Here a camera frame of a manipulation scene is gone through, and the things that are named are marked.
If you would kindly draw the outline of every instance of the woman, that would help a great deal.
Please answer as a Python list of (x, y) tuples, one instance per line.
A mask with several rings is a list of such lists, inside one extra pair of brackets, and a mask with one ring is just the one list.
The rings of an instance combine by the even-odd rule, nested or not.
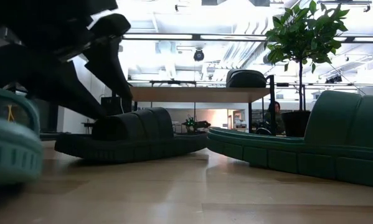
[[(272, 109), (272, 104), (269, 104), (268, 111), (265, 113), (264, 118), (265, 121), (268, 123), (271, 123), (271, 111)], [(280, 114), (280, 104), (279, 102), (275, 101), (275, 113), (276, 113), (276, 133), (282, 133), (285, 131), (285, 124), (283, 123), (283, 120), (281, 119), (281, 114)]]

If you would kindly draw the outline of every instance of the ceiling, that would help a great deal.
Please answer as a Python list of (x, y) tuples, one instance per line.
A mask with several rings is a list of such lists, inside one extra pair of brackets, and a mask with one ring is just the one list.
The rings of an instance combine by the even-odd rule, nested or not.
[[(309, 3), (309, 0), (271, 0), (269, 7), (257, 7), (249, 0), (216, 0), (214, 6), (207, 6), (207, 1), (118, 0), (117, 12), (131, 22), (128, 33), (264, 34), (273, 27), (272, 16), (283, 14), (284, 7), (297, 3), (304, 7)], [(364, 12), (365, 5), (343, 5), (342, 8), (350, 9), (345, 20), (349, 31), (344, 35), (373, 35), (373, 0), (369, 12)], [(95, 15), (95, 18), (108, 13)], [(296, 66), (291, 65), (289, 71), (284, 72), (282, 65), (265, 64), (268, 52), (260, 42), (124, 40), (121, 45), (120, 62), (128, 68), (132, 80), (222, 81), (230, 68), (274, 74), (276, 82), (297, 80)], [(202, 62), (193, 59), (196, 49), (204, 52)], [(336, 68), (348, 77), (344, 82), (362, 81), (359, 75), (373, 72), (370, 71), (373, 66), (368, 66), (373, 65), (373, 44), (343, 44), (337, 54), (332, 55), (332, 61), (333, 67), (318, 65), (313, 74), (308, 66), (304, 68), (305, 80), (323, 83)], [(369, 81), (373, 82), (373, 78), (368, 78), (366, 83)]]

